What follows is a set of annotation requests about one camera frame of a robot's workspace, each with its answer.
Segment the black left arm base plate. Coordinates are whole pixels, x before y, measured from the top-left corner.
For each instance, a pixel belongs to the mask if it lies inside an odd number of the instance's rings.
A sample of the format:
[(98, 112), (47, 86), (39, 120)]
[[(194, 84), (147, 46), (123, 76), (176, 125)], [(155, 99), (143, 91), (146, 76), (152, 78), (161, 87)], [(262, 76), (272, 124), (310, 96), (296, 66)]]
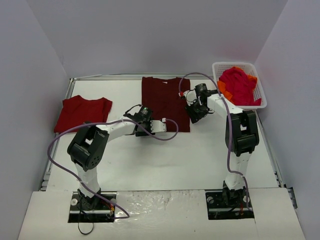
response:
[(70, 200), (68, 223), (113, 223), (115, 221), (115, 192), (102, 192), (102, 196), (112, 203), (94, 196), (88, 200), (78, 192), (73, 192)]

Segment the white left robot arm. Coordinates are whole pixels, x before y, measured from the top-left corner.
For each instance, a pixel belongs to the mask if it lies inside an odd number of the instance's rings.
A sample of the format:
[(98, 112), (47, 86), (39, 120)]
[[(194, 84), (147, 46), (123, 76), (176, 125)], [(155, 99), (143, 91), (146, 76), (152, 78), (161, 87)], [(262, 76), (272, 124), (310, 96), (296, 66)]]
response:
[(125, 112), (122, 119), (114, 123), (80, 128), (67, 148), (80, 178), (78, 194), (82, 203), (89, 209), (97, 208), (101, 203), (101, 188), (98, 183), (97, 166), (103, 158), (108, 142), (126, 135), (135, 135), (142, 129), (136, 123), (151, 131), (153, 111), (141, 106), (135, 114)]

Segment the dark maroon t shirt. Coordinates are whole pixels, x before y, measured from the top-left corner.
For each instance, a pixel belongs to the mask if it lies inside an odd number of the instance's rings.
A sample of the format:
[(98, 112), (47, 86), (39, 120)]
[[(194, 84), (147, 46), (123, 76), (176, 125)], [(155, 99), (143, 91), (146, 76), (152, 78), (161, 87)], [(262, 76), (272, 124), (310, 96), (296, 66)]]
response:
[(152, 118), (161, 120), (171, 119), (168, 122), (168, 132), (175, 132), (176, 127), (182, 133), (190, 132), (190, 117), (186, 111), (187, 101), (180, 98), (179, 93), (191, 89), (190, 80), (185, 78), (180, 82), (179, 77), (161, 79), (143, 77), (141, 81), (141, 103), (152, 110)]

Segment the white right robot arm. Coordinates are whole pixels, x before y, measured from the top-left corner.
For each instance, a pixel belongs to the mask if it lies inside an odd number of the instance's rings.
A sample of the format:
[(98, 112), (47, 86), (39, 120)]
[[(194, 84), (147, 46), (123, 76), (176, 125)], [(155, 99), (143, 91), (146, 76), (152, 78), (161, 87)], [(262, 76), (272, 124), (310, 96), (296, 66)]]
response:
[(210, 114), (226, 119), (225, 144), (227, 147), (227, 176), (223, 182), (222, 202), (229, 207), (248, 193), (244, 179), (249, 159), (259, 144), (256, 115), (228, 101), (217, 90), (209, 90), (205, 83), (180, 94), (186, 100), (185, 109), (193, 124)]

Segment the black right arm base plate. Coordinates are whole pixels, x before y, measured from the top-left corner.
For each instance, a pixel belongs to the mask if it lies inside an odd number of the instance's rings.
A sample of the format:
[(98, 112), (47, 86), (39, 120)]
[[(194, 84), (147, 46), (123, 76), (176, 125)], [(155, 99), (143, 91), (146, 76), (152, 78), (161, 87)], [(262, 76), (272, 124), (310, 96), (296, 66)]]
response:
[(223, 191), (205, 191), (207, 217), (210, 221), (254, 219), (255, 214), (250, 198), (246, 193), (237, 193), (235, 198), (227, 200)]

